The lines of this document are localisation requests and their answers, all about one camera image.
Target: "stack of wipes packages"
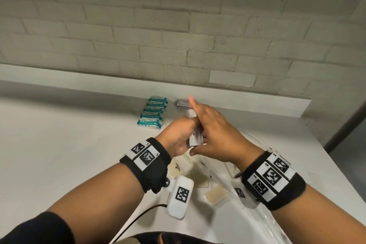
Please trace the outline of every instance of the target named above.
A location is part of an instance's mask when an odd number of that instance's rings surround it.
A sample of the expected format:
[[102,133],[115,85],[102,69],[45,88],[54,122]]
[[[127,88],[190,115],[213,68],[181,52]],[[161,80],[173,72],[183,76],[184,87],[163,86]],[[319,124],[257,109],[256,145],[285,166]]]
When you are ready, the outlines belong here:
[[161,129],[162,115],[167,107],[168,99],[161,96],[152,96],[149,99],[140,119],[138,126],[145,126],[153,129]]

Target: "brick wall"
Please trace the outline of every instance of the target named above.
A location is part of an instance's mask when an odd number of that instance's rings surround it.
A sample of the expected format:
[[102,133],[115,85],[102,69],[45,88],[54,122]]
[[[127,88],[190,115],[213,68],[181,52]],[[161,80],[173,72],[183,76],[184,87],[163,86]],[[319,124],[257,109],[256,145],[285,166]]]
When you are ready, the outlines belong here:
[[5,63],[310,97],[324,144],[366,98],[366,0],[0,0]]

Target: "black sleeve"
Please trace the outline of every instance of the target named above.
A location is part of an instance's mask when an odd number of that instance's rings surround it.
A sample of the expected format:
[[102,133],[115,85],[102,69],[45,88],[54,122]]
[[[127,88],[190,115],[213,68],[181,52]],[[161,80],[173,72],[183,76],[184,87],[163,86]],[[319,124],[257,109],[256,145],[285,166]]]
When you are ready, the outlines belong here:
[[0,239],[0,244],[75,244],[66,222],[57,214],[43,212],[18,225]]

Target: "cable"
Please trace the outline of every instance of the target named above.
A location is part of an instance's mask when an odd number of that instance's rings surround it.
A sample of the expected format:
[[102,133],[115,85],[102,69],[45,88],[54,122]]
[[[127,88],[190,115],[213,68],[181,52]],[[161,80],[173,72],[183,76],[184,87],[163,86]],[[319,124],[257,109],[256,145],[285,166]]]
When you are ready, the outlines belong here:
[[124,232],[127,231],[130,228],[130,226],[132,226],[132,224],[135,223],[142,215],[144,215],[146,212],[148,212],[151,209],[154,209],[155,207],[158,207],[158,206],[167,207],[168,205],[161,203],[161,204],[158,204],[158,205],[154,205],[154,206],[150,207],[149,209],[146,209],[143,213],[141,213],[140,215],[138,215],[137,218],[134,221],[132,221],[132,223],[129,224],[128,227],[125,228],[124,231],[121,232],[121,234],[119,236],[117,236],[117,238],[112,243],[115,243],[118,240],[118,238],[120,238],[121,235],[124,234]]

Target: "wristband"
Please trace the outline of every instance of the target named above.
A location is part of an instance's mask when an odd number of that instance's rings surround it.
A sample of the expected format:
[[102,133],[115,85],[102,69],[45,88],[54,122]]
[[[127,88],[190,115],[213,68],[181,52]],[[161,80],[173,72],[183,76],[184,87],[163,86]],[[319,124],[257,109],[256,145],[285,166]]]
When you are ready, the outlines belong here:
[[299,197],[304,179],[276,152],[265,151],[243,173],[244,186],[269,210],[277,210]]
[[167,177],[171,157],[155,138],[149,138],[135,145],[119,162],[131,170],[145,193],[150,189],[157,193]]

